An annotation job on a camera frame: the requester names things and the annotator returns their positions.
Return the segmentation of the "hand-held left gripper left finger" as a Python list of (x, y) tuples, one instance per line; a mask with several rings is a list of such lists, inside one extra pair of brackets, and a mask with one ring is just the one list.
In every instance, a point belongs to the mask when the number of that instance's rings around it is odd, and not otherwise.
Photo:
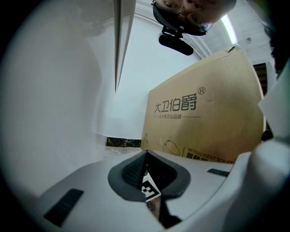
[(142, 156), (142, 152), (119, 155), (85, 165), (47, 189), (35, 211), (48, 232), (162, 232), (163, 225), (149, 211), (145, 195), (127, 184), (120, 171), (110, 170)]

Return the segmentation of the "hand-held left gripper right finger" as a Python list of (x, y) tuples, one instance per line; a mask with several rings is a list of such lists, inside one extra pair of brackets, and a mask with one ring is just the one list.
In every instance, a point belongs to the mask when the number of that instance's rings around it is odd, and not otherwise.
[(220, 188), (233, 165), (147, 151), (147, 171), (171, 215), (184, 221)]

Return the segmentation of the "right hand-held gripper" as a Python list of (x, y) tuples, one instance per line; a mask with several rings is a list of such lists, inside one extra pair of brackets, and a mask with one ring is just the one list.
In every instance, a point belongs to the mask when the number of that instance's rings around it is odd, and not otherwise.
[(148, 171), (145, 172), (143, 177), (141, 192), (145, 195), (146, 201), (151, 201), (161, 195)]

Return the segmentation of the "person's right forearm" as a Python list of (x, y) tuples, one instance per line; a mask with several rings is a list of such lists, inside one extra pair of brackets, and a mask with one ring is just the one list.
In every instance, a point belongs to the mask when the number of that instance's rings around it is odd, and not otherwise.
[(161, 196), (158, 196), (147, 202), (148, 209), (154, 215), (154, 217), (159, 220), (160, 217), (160, 206), (161, 206)]

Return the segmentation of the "person's black clothing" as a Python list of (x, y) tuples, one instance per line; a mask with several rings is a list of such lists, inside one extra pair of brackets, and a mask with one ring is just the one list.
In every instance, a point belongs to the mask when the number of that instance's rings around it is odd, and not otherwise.
[(161, 197), (161, 201), (160, 201), (159, 222), (166, 229), (181, 222), (181, 220), (177, 216), (171, 215), (169, 213), (169, 210), (168, 210), (167, 204), (166, 204), (166, 200), (164, 199), (163, 196)]

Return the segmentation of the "large cardboard box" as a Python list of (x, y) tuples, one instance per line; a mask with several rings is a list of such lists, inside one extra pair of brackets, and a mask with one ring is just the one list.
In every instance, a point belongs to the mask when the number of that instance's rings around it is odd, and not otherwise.
[(254, 67), (239, 48), (227, 48), (150, 90), (143, 150), (233, 164), (261, 142), (266, 121)]

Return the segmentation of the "brown wooden planks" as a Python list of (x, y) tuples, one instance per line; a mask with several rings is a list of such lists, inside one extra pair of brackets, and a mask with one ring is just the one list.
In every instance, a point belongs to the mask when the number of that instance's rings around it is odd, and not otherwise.
[(265, 63), (253, 65), (255, 72), (258, 76), (263, 95), (267, 93), (267, 69)]

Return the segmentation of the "ceiling light panel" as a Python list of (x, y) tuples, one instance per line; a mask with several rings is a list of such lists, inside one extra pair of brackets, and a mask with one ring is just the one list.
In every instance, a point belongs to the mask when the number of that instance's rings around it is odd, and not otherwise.
[(223, 16), (221, 18), (222, 20), (222, 23), (227, 31), (227, 34), (230, 38), (230, 41), (232, 44), (237, 44), (237, 37), (236, 37), (236, 33), (235, 33), (235, 30), (233, 28), (233, 25), (228, 17), (228, 15), (226, 14), (225, 16)]

